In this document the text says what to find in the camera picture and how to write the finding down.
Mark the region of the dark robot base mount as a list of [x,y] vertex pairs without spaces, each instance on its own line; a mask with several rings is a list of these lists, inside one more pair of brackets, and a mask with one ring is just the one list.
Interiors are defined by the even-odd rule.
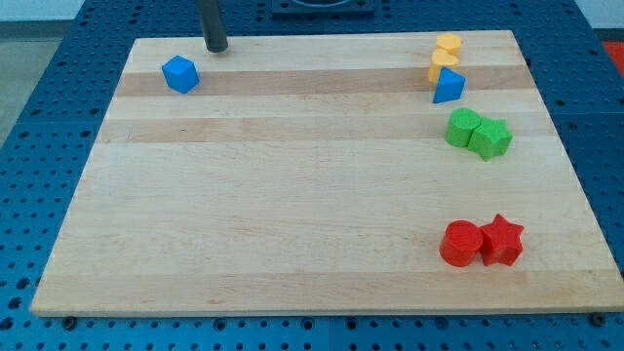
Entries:
[[370,15],[375,0],[270,0],[273,18],[286,15]]

